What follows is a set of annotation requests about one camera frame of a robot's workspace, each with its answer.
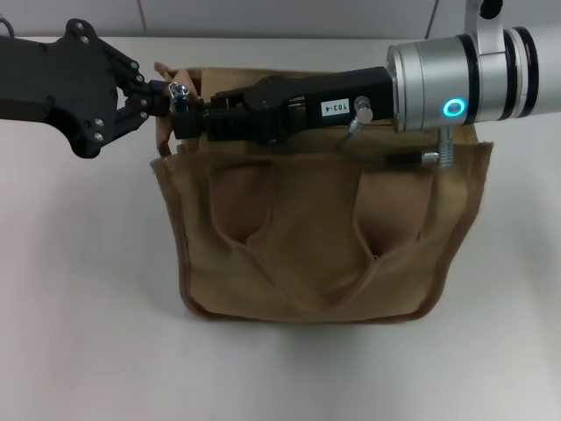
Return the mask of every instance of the black bracket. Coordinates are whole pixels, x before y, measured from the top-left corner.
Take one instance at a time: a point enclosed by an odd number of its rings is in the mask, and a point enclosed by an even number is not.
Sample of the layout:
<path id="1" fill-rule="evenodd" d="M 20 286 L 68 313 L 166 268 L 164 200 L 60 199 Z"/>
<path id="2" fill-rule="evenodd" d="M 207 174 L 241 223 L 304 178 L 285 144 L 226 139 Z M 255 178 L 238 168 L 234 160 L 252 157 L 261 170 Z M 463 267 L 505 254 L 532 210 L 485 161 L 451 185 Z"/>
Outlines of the black bracket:
<path id="1" fill-rule="evenodd" d="M 108 45 L 84 20 L 71 19 L 52 44 L 0 37 L 0 118 L 46 123 L 74 153 L 93 158 L 101 147 L 165 116 L 165 82 L 146 83 L 138 63 Z M 117 108 L 117 88 L 128 97 Z"/>

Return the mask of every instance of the white table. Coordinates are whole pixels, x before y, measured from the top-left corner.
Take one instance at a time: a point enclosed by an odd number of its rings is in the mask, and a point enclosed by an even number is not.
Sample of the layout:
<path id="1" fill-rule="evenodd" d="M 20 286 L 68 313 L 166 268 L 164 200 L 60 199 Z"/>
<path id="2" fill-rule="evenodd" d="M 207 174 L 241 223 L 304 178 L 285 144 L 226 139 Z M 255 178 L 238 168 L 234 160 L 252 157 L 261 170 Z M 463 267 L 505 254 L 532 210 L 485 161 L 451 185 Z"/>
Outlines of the white table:
<path id="1" fill-rule="evenodd" d="M 146 79 L 154 61 L 364 68 L 391 43 L 108 41 Z M 148 165 L 153 119 L 92 161 L 53 128 L 0 121 L 0 419 L 559 420 L 560 120 L 478 125 L 496 147 L 444 295 L 381 326 L 199 321 Z"/>

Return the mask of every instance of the tool bag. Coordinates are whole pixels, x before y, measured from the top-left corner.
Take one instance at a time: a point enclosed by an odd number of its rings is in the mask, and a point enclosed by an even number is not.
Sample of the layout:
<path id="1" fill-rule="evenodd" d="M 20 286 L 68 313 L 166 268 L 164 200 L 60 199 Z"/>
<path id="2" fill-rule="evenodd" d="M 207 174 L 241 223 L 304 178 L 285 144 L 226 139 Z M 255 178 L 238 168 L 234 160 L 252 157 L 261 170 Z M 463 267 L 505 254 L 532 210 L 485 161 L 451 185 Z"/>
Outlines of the tool bag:
<path id="1" fill-rule="evenodd" d="M 156 68 L 169 81 L 179 75 Z M 309 75 L 203 68 L 189 70 L 187 84 L 208 101 L 278 74 Z M 174 231 L 181 298 L 197 316 L 389 323 L 435 306 L 477 215 L 492 145 L 460 126 L 452 169 L 389 167 L 337 154 L 345 132 L 299 132 L 278 146 L 203 135 L 182 140 L 176 154 L 159 135 L 152 168 Z M 347 147 L 376 156 L 436 144 L 435 132 L 396 134 L 382 122 Z"/>

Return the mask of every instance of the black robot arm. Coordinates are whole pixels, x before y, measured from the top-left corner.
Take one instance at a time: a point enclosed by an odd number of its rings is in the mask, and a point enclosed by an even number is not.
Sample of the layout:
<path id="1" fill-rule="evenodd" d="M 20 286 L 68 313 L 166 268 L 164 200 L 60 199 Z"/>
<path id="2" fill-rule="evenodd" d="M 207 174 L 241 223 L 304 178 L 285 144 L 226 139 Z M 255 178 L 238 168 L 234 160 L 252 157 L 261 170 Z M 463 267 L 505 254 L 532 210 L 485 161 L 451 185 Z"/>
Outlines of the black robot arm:
<path id="1" fill-rule="evenodd" d="M 178 139 L 206 132 L 211 140 L 274 144 L 301 130 L 348 125 L 359 96 L 369 99 L 374 119 L 394 112 L 385 68 L 300 79 L 273 76 L 216 93 L 207 103 L 190 100 L 181 86 L 146 82 L 136 61 L 80 19 L 68 21 L 65 35 L 53 44 L 0 37 L 0 56 L 0 118 L 51 125 L 82 158 L 97 156 L 149 116 L 170 115 Z M 119 110 L 117 88 L 127 98 Z"/>

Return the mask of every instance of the silver cylinder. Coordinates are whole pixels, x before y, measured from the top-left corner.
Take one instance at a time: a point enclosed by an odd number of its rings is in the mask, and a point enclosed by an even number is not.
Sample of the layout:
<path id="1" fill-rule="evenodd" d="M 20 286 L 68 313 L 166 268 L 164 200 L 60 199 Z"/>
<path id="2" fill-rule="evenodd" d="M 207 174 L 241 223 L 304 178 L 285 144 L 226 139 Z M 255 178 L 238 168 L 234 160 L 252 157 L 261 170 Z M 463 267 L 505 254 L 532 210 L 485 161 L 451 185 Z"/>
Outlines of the silver cylinder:
<path id="1" fill-rule="evenodd" d="M 468 63 L 457 37 L 390 48 L 397 132 L 462 125 L 469 101 Z"/>
<path id="2" fill-rule="evenodd" d="M 561 111 L 561 25 L 528 28 L 537 50 L 538 91 L 530 115 Z"/>
<path id="3" fill-rule="evenodd" d="M 390 47 L 397 132 L 561 111 L 561 25 L 509 29 L 496 52 L 461 37 Z"/>

